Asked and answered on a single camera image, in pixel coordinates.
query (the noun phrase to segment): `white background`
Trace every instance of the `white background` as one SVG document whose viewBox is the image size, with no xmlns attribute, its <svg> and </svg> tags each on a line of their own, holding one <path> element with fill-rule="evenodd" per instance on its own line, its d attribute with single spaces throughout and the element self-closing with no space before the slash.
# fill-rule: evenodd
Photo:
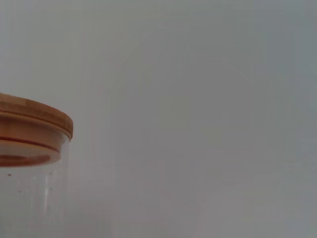
<svg viewBox="0 0 317 238">
<path fill-rule="evenodd" d="M 316 9 L 1 1 L 0 91 L 75 122 L 65 238 L 315 238 Z"/>
</svg>

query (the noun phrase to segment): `lid rim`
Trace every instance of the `lid rim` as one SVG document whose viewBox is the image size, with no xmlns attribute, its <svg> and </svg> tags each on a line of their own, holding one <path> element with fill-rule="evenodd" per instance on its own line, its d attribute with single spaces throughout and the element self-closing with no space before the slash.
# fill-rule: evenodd
<svg viewBox="0 0 317 238">
<path fill-rule="evenodd" d="M 41 120 L 67 131 L 69 140 L 73 137 L 73 120 L 64 112 L 49 105 L 30 99 L 0 93 L 0 112 L 16 114 L 30 119 Z"/>
</svg>

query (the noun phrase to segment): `glass jar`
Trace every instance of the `glass jar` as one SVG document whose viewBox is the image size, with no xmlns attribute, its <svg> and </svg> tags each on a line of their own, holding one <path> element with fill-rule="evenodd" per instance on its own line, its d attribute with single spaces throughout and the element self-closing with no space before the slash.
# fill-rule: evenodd
<svg viewBox="0 0 317 238">
<path fill-rule="evenodd" d="M 0 94 L 0 238 L 61 238 L 68 143 L 61 111 Z"/>
</svg>

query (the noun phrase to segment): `jar lid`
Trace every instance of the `jar lid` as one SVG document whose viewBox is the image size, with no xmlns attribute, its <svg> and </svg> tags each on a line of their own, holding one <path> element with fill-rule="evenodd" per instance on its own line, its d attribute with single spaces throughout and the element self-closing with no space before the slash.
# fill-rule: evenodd
<svg viewBox="0 0 317 238">
<path fill-rule="evenodd" d="M 0 117 L 13 117 L 40 122 L 73 137 L 72 119 L 58 109 L 25 98 L 0 93 Z"/>
</svg>

